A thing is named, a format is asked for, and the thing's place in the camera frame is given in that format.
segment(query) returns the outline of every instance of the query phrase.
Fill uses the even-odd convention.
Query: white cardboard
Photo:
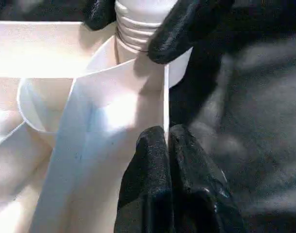
[[[115,23],[90,31],[81,22],[0,21],[0,77],[78,77],[114,32]]]
[[[145,55],[118,64],[104,57],[114,49],[113,36],[93,57],[108,60],[71,88],[31,233],[113,232],[139,134],[156,125],[168,131],[168,68]]]

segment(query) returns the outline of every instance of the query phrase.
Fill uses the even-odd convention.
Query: glove finger
[[[103,29],[115,21],[115,0],[89,0],[83,18],[90,29]]]
[[[176,232],[246,232],[222,171],[190,132],[170,129]]]
[[[148,48],[154,62],[166,64],[190,49],[217,27],[234,0],[179,0]]]
[[[138,138],[124,173],[115,233],[172,232],[172,191],[164,131],[152,127]]]

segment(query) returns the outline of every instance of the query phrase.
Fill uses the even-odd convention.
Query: black fabric
[[[144,131],[121,183],[115,233],[246,232],[222,171],[183,126]]]

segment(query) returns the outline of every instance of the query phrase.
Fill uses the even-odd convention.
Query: bottle neck
[[[116,0],[115,12],[120,39],[132,49],[147,51],[154,32],[177,0]]]

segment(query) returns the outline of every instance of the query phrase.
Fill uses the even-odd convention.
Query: folded white paper
[[[145,55],[121,64],[104,56],[115,47],[113,36],[92,58],[98,71],[71,88],[31,233],[113,232],[139,134],[168,131],[168,67]]]

